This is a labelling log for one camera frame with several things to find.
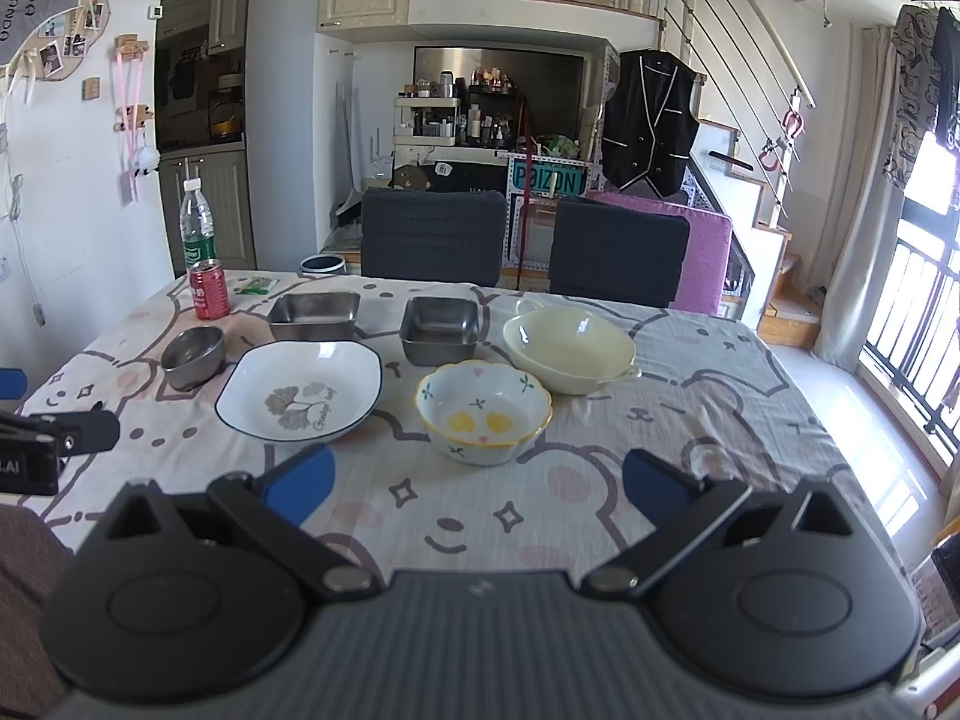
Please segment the cream two-handled ceramic bowl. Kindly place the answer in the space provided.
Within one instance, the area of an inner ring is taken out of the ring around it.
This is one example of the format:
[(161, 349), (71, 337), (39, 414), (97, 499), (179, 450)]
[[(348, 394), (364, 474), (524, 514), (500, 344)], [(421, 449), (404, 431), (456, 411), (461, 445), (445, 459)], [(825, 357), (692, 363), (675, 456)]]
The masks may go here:
[(519, 299), (501, 335), (512, 364), (552, 394), (582, 397), (643, 375), (633, 340), (582, 307)]

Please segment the rectangular steel container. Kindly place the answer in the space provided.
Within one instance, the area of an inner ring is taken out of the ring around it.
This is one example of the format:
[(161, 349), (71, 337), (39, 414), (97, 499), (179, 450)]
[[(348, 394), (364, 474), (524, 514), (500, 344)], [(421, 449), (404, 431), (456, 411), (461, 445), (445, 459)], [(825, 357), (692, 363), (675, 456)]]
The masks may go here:
[(361, 298), (352, 291), (286, 294), (267, 316), (277, 341), (351, 340)]

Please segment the floral yellow-rim ceramic bowl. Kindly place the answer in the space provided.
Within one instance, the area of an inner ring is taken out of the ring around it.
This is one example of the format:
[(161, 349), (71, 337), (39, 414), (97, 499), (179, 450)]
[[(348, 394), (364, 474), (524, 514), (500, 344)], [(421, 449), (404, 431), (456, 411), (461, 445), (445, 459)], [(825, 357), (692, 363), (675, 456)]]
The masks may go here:
[(550, 392), (532, 374), (480, 359), (430, 372), (416, 386), (413, 403), (431, 445), (473, 466), (516, 460), (553, 416)]

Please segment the square steel container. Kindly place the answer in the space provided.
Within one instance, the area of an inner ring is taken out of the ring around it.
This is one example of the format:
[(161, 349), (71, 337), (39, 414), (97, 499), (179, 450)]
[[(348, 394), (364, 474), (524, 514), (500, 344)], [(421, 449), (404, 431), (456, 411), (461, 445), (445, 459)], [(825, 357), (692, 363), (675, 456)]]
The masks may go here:
[(438, 367), (470, 359), (477, 348), (478, 330), (475, 302), (416, 296), (405, 305), (398, 336), (410, 364)]

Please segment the white leaf-print plate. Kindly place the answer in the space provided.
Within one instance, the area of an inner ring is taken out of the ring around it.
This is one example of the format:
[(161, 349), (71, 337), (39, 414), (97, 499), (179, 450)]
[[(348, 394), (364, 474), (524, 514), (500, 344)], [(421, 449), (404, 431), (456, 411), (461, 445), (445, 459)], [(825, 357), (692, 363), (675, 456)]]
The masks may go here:
[(382, 361), (356, 341), (274, 341), (238, 361), (215, 403), (224, 426), (263, 444), (331, 442), (382, 392)]

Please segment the bear-print tablecloth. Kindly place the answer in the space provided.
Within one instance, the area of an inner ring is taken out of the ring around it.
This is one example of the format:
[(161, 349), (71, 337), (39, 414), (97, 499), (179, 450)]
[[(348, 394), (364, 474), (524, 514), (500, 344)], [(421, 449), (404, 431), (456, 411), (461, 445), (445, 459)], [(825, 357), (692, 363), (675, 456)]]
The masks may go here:
[[(836, 484), (866, 522), (871, 501), (832, 436), (768, 346), (733, 320), (616, 302), (592, 312), (635, 343), (640, 373), (585, 397), (560, 397), (545, 431), (516, 460), (470, 468), (431, 447), (413, 394), (423, 376), (398, 329), (416, 281), (275, 278), (277, 296), (352, 291), (358, 332), (382, 362), (371, 416), (332, 445), (334, 484), (314, 500), (306, 532), (377, 577), (402, 569), (583, 575), (640, 541), (651, 525), (622, 488), (623, 457), (644, 449), (697, 476), (735, 476), (759, 491), (804, 476)], [(107, 454), (68, 461), (57, 494), (33, 511), (78, 548), (127, 481), (198, 493), (229, 472), (267, 472), (293, 455), (223, 424), (221, 382), (190, 394), (167, 387), (160, 357), (194, 323), (189, 289), (172, 283), (73, 356), (28, 400), (28, 410), (116, 413)]]

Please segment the purple cloth on chair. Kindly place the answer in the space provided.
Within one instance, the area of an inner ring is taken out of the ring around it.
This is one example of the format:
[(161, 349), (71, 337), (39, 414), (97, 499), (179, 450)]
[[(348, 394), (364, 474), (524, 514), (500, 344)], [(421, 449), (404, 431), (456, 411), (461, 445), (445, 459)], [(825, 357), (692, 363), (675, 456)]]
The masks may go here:
[(732, 244), (732, 221), (716, 211), (698, 210), (669, 200), (592, 190), (587, 198), (648, 215), (679, 216), (690, 224), (685, 259), (672, 309), (715, 316), (721, 307)]

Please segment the green snack packet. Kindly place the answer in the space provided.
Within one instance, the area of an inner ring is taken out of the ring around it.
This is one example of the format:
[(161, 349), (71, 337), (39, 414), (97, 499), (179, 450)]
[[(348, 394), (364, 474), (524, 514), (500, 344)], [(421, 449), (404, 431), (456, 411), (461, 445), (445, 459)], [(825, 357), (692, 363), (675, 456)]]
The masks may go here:
[(277, 286), (275, 278), (249, 278), (239, 280), (235, 286), (235, 293), (243, 296), (267, 296)]

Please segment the grey trash bin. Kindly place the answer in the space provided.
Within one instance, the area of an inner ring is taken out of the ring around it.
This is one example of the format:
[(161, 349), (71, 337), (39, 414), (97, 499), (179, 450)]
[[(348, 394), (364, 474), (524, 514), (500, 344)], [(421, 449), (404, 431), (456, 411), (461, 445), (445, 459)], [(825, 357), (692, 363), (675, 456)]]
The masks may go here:
[(335, 277), (348, 271), (347, 259), (338, 254), (317, 254), (306, 257), (298, 268), (302, 277)]

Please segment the clear green-label water bottle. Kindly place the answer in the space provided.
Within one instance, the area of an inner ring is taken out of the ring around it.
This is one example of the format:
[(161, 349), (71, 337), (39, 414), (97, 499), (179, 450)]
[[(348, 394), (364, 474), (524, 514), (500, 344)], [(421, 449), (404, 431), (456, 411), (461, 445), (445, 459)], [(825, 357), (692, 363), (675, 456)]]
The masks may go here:
[(182, 183), (182, 202), (179, 210), (182, 250), (185, 268), (214, 259), (215, 225), (210, 203), (202, 192), (199, 177), (185, 179)]

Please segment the dark chair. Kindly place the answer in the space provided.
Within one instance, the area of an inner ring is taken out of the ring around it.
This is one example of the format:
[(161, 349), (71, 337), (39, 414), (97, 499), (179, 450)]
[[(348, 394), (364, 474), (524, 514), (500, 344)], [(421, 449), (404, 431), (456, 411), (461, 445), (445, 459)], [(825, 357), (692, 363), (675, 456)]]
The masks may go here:
[(652, 215), (585, 199), (556, 207), (551, 294), (669, 307), (690, 239), (682, 216)]
[(496, 286), (506, 213), (496, 190), (371, 188), (361, 200), (361, 275)]

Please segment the dark chair left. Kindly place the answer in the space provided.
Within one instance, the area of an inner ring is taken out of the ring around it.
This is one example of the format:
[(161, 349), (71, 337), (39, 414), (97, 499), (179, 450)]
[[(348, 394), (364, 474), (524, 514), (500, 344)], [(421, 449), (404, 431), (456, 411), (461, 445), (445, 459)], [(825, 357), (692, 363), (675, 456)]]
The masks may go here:
[(361, 275), (496, 286), (506, 213), (496, 190), (371, 188), (361, 200)]

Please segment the grey kitchen cabinet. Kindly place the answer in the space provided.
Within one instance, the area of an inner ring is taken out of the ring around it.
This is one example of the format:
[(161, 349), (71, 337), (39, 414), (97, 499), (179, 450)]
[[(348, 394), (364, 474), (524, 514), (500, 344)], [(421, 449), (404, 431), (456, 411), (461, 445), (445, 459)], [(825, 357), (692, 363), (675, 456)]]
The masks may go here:
[(163, 154), (160, 189), (172, 271), (185, 271), (179, 210), (182, 184), (199, 177), (215, 226), (215, 252), (224, 268), (254, 270), (257, 265), (245, 149), (239, 143), (217, 148), (192, 148)]

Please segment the beige curtain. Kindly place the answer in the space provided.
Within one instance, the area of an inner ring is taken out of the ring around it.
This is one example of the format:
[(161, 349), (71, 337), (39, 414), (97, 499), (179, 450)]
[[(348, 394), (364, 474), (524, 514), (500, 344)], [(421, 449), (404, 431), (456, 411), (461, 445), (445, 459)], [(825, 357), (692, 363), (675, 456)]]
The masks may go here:
[(827, 231), (835, 256), (815, 355), (854, 372), (892, 265), (903, 190), (887, 176), (895, 130), (900, 55), (893, 29), (862, 31), (861, 80), (850, 171)]

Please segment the white shelf rack with bottles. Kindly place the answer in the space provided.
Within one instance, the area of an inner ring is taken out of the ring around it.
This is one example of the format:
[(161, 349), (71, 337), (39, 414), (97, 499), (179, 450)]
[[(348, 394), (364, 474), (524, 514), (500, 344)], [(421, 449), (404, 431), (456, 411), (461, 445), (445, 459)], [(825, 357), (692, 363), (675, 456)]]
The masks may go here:
[(397, 146), (454, 146), (460, 101), (455, 76), (441, 71), (432, 82), (418, 80), (394, 99), (394, 143)]

